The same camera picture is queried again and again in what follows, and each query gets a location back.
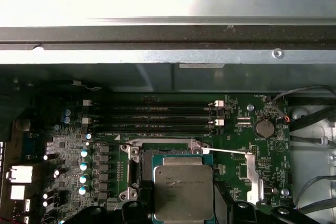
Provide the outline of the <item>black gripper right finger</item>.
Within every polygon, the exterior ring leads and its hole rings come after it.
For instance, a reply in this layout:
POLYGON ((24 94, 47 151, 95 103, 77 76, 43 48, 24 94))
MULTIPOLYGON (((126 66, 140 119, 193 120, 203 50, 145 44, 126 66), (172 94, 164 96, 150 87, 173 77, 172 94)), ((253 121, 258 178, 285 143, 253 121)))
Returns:
POLYGON ((317 223, 289 207, 275 207, 266 214, 247 201, 235 201, 221 182, 214 182, 214 216, 215 223, 317 223))

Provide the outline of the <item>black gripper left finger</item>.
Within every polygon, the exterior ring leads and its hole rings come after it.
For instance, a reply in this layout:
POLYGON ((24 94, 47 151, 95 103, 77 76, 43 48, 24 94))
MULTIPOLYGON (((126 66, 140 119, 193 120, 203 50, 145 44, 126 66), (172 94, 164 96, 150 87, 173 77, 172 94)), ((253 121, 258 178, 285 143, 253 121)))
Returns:
POLYGON ((121 208, 108 211, 103 207, 90 206, 74 216, 65 223, 152 223, 149 214, 154 213, 154 186, 153 181, 144 180, 139 185, 137 200, 126 201, 121 208))

